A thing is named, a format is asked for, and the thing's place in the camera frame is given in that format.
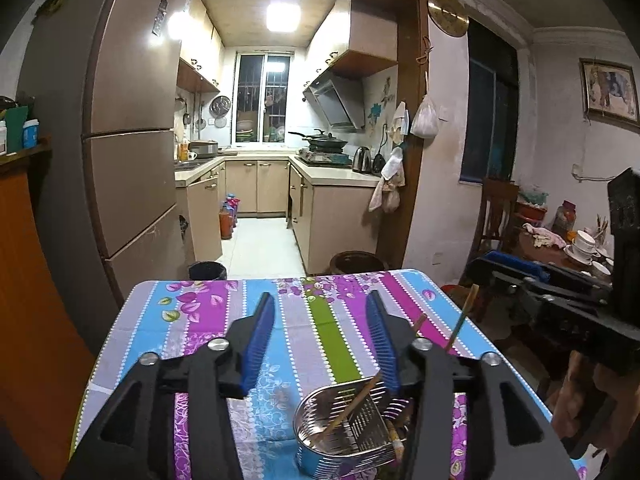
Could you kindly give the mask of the right hand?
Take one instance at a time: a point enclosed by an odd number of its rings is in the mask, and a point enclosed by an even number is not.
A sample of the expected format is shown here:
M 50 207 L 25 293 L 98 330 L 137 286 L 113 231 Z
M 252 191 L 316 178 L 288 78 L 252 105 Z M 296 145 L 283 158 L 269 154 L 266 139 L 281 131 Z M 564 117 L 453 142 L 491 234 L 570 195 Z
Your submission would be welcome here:
M 560 439 L 574 437 L 580 429 L 578 415 L 591 398 L 591 387 L 616 401 L 616 408 L 591 444 L 613 458 L 639 415 L 639 371 L 617 375 L 614 370 L 594 364 L 577 351 L 570 354 L 570 364 L 553 410 L 551 425 Z

